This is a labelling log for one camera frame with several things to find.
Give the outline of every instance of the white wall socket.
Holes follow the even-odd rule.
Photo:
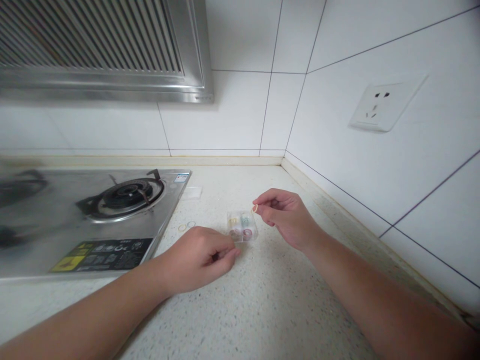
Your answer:
[[[370,84],[360,99],[349,127],[382,133],[390,131],[426,78],[426,75],[406,75]]]

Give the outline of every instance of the stainless steel stove top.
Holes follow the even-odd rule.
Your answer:
[[[154,254],[190,170],[30,170],[0,180],[0,281],[119,276]]]

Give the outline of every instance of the right hand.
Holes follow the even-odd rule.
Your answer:
[[[199,289],[228,273],[240,252],[230,236],[194,226],[147,264],[158,267],[160,287],[169,297]]]
[[[307,251],[324,235],[294,192],[271,188],[253,201],[256,213],[268,225],[276,226],[285,241],[297,250]]]

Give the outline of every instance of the stainless steel range hood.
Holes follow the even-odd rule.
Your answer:
[[[0,0],[0,97],[212,103],[205,0]]]

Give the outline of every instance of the sticker on stove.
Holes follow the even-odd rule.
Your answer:
[[[189,174],[178,174],[178,176],[173,180],[174,183],[184,183],[189,178]]]
[[[79,243],[50,273],[130,270],[142,262],[152,238],[95,240]]]

